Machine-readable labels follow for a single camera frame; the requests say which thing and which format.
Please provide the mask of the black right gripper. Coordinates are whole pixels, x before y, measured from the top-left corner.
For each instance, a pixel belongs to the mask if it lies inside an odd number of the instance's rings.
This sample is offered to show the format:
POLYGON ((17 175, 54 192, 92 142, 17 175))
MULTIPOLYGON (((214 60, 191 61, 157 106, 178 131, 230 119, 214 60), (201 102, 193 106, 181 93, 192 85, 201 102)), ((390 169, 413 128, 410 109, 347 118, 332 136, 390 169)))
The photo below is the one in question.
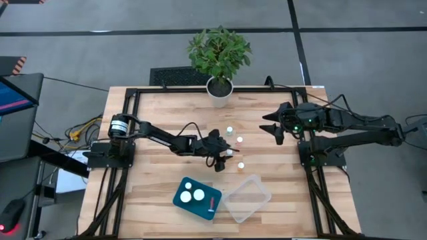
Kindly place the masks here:
POLYGON ((282 126, 276 124, 260 125, 259 128, 273 135, 277 145, 284 142, 284 130, 289 133, 301 133, 302 131, 320 130, 322 127, 322 106, 314 103, 302 103, 293 108, 290 102, 281 103, 278 109, 262 119, 268 121, 278 121, 282 126))

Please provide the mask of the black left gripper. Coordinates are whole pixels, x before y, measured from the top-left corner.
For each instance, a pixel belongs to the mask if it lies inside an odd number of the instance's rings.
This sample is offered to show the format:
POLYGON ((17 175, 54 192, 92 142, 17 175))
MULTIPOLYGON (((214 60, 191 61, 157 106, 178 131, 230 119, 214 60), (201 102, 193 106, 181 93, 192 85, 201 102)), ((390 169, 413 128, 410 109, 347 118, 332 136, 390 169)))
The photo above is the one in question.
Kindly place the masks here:
MULTIPOLYGON (((215 157, 220 153, 226 151, 227 153, 239 152, 239 149, 234 149, 226 142, 226 140, 220 135, 218 129, 210 131, 207 137, 201 139, 203 148, 205 149, 207 156, 215 157)), ((214 158, 214 169, 215 172, 223 171, 225 163, 228 159, 231 159, 232 156, 219 156, 214 158)))

